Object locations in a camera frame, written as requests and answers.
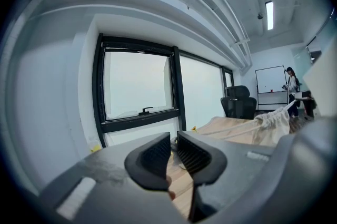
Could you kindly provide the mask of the person's left hand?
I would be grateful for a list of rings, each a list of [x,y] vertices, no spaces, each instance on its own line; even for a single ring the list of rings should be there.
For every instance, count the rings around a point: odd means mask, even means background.
[[[169,175],[166,176],[166,182],[167,182],[168,186],[170,187],[171,184],[172,184],[172,178]],[[169,194],[171,200],[175,199],[176,194],[175,194],[174,191],[168,190],[168,194]]]

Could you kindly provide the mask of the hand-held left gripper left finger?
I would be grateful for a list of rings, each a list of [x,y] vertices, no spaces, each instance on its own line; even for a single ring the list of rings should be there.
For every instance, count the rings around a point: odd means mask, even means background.
[[[124,166],[129,176],[146,190],[167,191],[166,171],[171,156],[171,140],[168,132],[131,151]]]

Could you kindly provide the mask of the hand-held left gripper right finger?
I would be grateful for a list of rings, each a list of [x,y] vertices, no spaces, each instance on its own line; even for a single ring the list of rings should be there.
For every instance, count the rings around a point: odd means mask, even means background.
[[[202,201],[201,188],[216,183],[227,167],[227,157],[186,132],[177,133],[177,154],[193,180],[190,221],[201,221],[217,210]]]

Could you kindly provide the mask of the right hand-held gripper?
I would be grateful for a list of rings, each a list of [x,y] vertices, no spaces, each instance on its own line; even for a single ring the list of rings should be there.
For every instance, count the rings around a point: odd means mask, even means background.
[[[303,78],[310,91],[295,93],[295,99],[309,100],[312,95],[320,116],[336,117],[336,43],[324,50]]]

